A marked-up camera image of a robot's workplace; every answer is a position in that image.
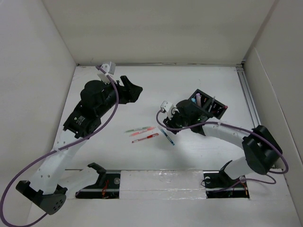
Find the grey gel pen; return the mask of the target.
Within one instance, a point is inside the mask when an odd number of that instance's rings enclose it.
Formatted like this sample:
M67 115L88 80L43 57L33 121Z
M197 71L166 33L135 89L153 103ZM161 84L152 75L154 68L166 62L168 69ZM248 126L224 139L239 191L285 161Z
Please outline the grey gel pen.
M211 112L211 109L214 105L214 101L215 101L215 96L213 96L212 100L211 100L211 103L210 103L210 106L209 106L209 109L208 109L208 112Z

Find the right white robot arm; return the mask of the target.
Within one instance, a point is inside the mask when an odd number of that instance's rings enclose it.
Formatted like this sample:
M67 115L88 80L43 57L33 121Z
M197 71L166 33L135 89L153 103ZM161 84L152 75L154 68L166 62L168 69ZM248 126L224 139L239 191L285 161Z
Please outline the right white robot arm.
M215 115L191 100L182 100L177 105L164 101L159 112L167 115L162 127L174 134L190 129L193 133L221 139L243 150L243 157L227 162L216 174L216 181L224 186L230 186L252 172L266 175L283 157L281 148L263 125L247 130L220 121L212 122L210 119Z

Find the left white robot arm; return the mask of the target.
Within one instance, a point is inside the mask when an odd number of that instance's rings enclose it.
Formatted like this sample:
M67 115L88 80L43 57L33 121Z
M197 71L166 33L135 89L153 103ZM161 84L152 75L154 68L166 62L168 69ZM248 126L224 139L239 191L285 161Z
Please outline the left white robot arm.
M109 76L107 79L107 82L91 80L85 84L80 101L63 124L53 150L30 179L19 181L16 186L17 191L48 215L58 212L70 194L86 186L98 188L105 183L107 171L96 163L88 164L66 180L61 176L87 140L105 126L101 117L111 108L117 109L119 104L136 102L143 91L127 76L120 77L121 85Z

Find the black pen holder box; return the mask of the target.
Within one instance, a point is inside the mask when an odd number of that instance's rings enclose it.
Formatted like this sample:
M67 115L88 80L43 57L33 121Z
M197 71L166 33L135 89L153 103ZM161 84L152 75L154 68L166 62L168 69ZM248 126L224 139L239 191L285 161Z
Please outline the black pen holder box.
M202 104L201 107L199 107L196 104L196 93L199 93L201 95L201 104ZM207 117L207 118L216 118L216 119L220 120L227 110L227 109L226 110L223 109L223 107L226 105L222 104L217 99L215 99L211 112L208 112L212 98L213 98L213 96L210 96L210 95L206 94L205 92L197 89L189 97L189 100L194 103L195 108L198 110L198 112L201 114L201 116Z

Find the purple highlighter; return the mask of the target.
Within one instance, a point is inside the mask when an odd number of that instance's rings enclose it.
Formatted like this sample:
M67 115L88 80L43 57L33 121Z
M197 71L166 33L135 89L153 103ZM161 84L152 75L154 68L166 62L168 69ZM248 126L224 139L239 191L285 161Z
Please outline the purple highlighter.
M199 93L196 93L196 104L201 107L201 95Z

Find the blue gel pen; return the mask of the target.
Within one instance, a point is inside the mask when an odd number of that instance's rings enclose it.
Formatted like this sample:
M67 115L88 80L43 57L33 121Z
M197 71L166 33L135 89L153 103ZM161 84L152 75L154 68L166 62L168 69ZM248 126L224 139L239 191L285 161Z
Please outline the blue gel pen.
M163 135L166 137L166 139L173 145L175 146L175 143L173 142L173 140L170 138L170 136L165 132L165 130L158 126L158 129L163 133Z

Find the green gel pen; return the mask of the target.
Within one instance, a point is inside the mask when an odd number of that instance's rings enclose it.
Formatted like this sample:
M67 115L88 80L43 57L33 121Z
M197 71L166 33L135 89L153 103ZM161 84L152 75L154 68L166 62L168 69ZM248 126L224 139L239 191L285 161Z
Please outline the green gel pen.
M150 126L134 128L134 129L126 130L124 133L130 133L130 132L135 132L135 131L141 131L141 130L148 129L149 127L150 127Z

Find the pink gel pen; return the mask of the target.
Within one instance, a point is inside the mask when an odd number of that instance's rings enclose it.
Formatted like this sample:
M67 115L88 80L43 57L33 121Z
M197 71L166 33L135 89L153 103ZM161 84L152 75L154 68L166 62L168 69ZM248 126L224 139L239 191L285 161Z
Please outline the pink gel pen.
M154 130L155 128L156 128L156 127L154 127L154 126L145 127L144 129L141 129L141 130L139 130L139 131L136 131L136 132L132 133L132 134L130 135L130 137L137 136L137 135L139 135L139 134L142 134L142 133L145 133L145 132L148 132L148 131L152 131L152 130Z

